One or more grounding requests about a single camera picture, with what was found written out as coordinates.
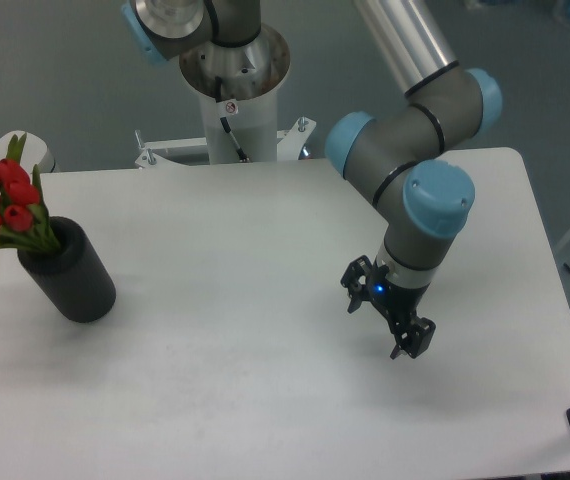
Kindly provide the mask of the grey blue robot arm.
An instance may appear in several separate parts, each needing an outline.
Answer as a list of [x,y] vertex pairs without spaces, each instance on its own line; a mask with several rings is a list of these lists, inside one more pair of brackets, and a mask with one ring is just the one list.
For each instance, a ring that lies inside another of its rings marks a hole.
[[[419,302],[475,199],[471,178],[442,156],[496,122],[502,94],[485,71],[459,65],[423,2],[356,7],[407,106],[384,121],[350,113],[327,136],[327,159],[388,225],[376,257],[352,261],[341,283],[350,311],[369,303],[385,318],[395,355],[417,357],[436,330]],[[121,11],[144,55],[177,60],[200,97],[211,163],[276,159],[275,95],[291,57],[259,2],[127,1]]]

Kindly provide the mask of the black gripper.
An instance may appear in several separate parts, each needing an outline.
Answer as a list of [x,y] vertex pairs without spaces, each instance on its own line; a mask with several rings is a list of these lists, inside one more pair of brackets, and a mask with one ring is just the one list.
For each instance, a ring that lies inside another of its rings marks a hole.
[[372,303],[390,323],[395,346],[390,358],[416,359],[428,348],[436,324],[417,314],[418,305],[431,284],[430,270],[415,270],[395,260],[370,261],[360,256],[347,266],[340,284],[347,290],[349,314],[363,302]]

